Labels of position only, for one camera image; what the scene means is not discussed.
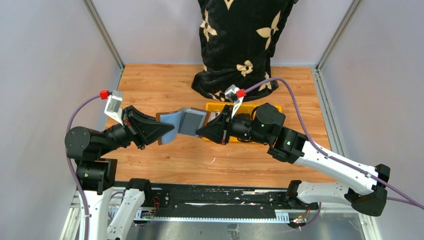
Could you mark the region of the brown leather card holder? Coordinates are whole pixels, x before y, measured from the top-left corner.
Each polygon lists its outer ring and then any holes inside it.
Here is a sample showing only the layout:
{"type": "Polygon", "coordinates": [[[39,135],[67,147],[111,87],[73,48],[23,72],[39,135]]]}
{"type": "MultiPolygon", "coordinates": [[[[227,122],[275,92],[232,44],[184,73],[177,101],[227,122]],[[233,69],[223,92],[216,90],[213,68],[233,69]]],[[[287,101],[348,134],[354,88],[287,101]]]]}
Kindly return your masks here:
{"type": "Polygon", "coordinates": [[[157,113],[155,117],[157,122],[174,126],[173,130],[158,139],[158,144],[169,144],[176,139],[178,134],[202,138],[196,132],[208,123],[210,115],[210,111],[194,107],[184,107],[176,111],[157,113]]]}

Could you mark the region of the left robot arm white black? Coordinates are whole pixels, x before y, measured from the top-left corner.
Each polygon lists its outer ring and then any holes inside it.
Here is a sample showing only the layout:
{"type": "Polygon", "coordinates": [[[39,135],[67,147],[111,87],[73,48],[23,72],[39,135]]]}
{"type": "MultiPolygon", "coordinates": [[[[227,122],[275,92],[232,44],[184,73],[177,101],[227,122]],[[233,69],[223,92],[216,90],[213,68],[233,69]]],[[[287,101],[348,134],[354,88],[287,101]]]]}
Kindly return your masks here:
{"type": "Polygon", "coordinates": [[[66,156],[76,163],[82,213],[80,226],[84,230],[80,235],[82,240],[125,240],[139,208],[153,201],[151,182],[132,178],[125,187],[117,213],[109,220],[118,161],[104,155],[127,148],[131,143],[143,150],[175,128],[173,124],[156,121],[132,105],[117,116],[120,122],[104,131],[76,126],[65,135],[66,156]]]}

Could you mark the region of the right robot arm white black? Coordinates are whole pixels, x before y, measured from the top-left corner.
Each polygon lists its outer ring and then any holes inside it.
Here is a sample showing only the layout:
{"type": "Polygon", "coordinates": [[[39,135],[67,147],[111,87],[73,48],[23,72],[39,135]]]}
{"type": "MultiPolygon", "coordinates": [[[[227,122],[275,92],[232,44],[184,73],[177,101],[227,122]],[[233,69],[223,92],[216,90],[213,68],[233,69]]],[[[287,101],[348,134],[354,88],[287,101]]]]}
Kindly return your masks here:
{"type": "Polygon", "coordinates": [[[292,209],[309,204],[334,203],[352,207],[359,213],[378,217],[387,203],[384,182],[390,168],[384,164],[365,165],[349,160],[316,144],[305,134],[284,127],[285,115],[269,104],[258,106],[252,119],[232,116],[226,105],[212,121],[196,131],[214,143],[226,145],[231,137],[268,146],[274,159],[315,169],[332,178],[332,183],[292,180],[284,201],[292,209]]]}

